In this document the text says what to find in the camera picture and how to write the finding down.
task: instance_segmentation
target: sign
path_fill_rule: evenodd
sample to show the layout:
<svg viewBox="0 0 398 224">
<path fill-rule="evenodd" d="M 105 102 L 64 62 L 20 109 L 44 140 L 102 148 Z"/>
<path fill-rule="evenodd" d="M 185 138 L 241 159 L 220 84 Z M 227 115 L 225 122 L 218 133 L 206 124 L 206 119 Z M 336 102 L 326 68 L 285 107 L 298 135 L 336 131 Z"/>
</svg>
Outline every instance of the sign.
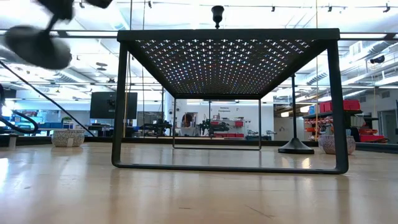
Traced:
<svg viewBox="0 0 398 224">
<path fill-rule="evenodd" d="M 231 110 L 229 109 L 229 107 L 220 106 L 218 112 L 219 112 L 219 113 L 230 113 Z"/>
</svg>

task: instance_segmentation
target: monitor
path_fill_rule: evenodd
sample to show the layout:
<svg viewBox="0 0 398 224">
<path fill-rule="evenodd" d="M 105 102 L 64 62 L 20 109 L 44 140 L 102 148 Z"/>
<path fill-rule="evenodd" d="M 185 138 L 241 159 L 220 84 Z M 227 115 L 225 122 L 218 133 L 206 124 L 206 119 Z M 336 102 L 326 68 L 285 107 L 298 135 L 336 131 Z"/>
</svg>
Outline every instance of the monitor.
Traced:
<svg viewBox="0 0 398 224">
<path fill-rule="evenodd" d="M 138 94 L 129 93 L 127 98 L 127 119 L 136 119 Z M 91 94 L 90 118 L 114 119 L 115 107 L 115 92 L 94 92 Z"/>
</svg>

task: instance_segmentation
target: wooden floor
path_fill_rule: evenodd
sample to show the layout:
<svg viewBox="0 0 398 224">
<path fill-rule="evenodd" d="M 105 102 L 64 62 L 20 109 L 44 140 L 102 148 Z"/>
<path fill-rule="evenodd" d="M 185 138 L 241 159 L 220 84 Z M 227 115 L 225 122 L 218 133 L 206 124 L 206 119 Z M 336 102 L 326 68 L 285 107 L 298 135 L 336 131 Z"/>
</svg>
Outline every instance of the wooden floor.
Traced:
<svg viewBox="0 0 398 224">
<path fill-rule="evenodd" d="M 398 155 L 356 151 L 345 175 L 117 169 L 111 144 L 0 151 L 0 223 L 397 223 Z M 124 144 L 123 161 L 332 168 L 335 157 Z"/>
</svg>

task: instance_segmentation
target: planter pot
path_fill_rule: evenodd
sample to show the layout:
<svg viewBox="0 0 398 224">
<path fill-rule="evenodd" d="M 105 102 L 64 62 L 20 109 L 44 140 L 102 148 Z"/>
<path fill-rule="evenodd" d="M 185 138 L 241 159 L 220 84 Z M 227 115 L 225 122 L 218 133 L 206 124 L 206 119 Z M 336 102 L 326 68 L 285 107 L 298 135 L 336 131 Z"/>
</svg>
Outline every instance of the planter pot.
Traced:
<svg viewBox="0 0 398 224">
<path fill-rule="evenodd" d="M 326 154 L 336 154 L 335 136 L 321 135 L 318 138 L 319 148 L 323 149 Z M 355 140 L 352 136 L 347 136 L 347 150 L 351 155 L 355 151 Z"/>
<path fill-rule="evenodd" d="M 85 141 L 85 131 L 55 130 L 51 141 L 55 147 L 79 147 Z"/>
</svg>

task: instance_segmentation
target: door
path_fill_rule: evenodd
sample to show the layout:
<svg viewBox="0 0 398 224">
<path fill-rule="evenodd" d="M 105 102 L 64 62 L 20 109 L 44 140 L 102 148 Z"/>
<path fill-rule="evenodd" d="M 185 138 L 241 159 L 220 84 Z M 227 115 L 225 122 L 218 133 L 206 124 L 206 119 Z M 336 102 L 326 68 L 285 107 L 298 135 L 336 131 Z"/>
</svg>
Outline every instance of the door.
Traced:
<svg viewBox="0 0 398 224">
<path fill-rule="evenodd" d="M 386 138 L 390 141 L 390 144 L 398 144 L 398 135 L 396 135 L 396 128 L 397 128 L 397 118 L 394 112 L 388 112 L 386 114 Z"/>
</svg>

